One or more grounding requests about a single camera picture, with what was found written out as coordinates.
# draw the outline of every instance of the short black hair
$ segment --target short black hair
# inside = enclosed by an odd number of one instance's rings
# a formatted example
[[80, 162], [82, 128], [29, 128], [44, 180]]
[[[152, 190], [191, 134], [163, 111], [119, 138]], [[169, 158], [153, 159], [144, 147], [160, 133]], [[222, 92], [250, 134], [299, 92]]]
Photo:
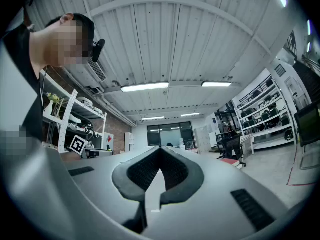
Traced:
[[[49, 27], [50, 25], [58, 22], [61, 19], [62, 16], [56, 17], [48, 22], [45, 27]], [[87, 41], [88, 41], [88, 48], [84, 48], [84, 54], [82, 55], [83, 57], [88, 57], [89, 55], [87, 54], [88, 52], [90, 53], [93, 49], [93, 42], [94, 42], [94, 37], [95, 37], [95, 24], [94, 22], [89, 19], [88, 17], [79, 14], [79, 13], [74, 13], [73, 14], [73, 21], [76, 21], [76, 25], [83, 27], [85, 29], [85, 33], [87, 33]]]

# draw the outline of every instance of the red brick wall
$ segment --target red brick wall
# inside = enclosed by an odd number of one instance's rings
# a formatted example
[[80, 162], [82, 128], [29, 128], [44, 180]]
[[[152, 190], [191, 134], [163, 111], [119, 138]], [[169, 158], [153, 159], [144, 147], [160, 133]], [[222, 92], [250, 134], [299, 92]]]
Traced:
[[[55, 80], [62, 88], [64, 88], [68, 93], [72, 93], [74, 89], [78, 91], [78, 97], [88, 97], [73, 81], [68, 77], [67, 74], [64, 73], [64, 71], [60, 68], [51, 68], [48, 66], [47, 74], [52, 77], [53, 80]], [[103, 113], [107, 112], [106, 117], [106, 123], [105, 123], [105, 132], [110, 133], [114, 135], [113, 140], [113, 151], [114, 154], [120, 154], [120, 151], [125, 150], [125, 133], [131, 133], [132, 128], [122, 122], [120, 119], [112, 115], [110, 112], [103, 109], [99, 104], [97, 104], [93, 100], [93, 105], [103, 111]], [[94, 129], [97, 132], [102, 132], [103, 127], [103, 119], [94, 119], [91, 120], [94, 126]], [[43, 141], [47, 140], [47, 134], [48, 129], [46, 129], [48, 126], [43, 127]]]

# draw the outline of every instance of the man's ear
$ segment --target man's ear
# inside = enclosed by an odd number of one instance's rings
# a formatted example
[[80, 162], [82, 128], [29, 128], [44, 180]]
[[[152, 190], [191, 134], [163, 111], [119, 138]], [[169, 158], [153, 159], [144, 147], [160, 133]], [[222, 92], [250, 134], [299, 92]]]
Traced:
[[72, 21], [74, 19], [74, 15], [72, 13], [67, 13], [60, 18], [60, 24], [66, 23], [68, 21]]

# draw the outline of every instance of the floor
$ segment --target floor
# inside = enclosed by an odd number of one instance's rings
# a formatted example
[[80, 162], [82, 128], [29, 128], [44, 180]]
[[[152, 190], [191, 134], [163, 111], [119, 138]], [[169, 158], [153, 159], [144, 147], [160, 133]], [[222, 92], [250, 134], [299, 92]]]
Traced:
[[[220, 156], [219, 153], [209, 152], [202, 155], [216, 159]], [[255, 150], [246, 158], [247, 166], [241, 170], [272, 191], [290, 209], [308, 198], [320, 176], [320, 167], [300, 169], [302, 155], [305, 156], [302, 167], [317, 164], [320, 161], [320, 141], [307, 146], [306, 153], [294, 144]], [[146, 191], [148, 224], [153, 223], [160, 212], [160, 195], [165, 191], [165, 179], [160, 170]]]

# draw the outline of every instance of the black shirt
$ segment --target black shirt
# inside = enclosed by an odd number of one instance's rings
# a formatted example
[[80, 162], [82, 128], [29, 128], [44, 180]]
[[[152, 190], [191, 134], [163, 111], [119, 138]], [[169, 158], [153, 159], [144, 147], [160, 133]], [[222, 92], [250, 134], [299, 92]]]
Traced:
[[31, 136], [42, 141], [42, 119], [44, 109], [40, 92], [40, 81], [37, 79], [30, 61], [30, 32], [27, 27], [22, 24], [5, 36], [4, 43], [16, 67], [37, 93], [37, 98], [29, 110], [22, 126], [25, 127], [26, 131]]

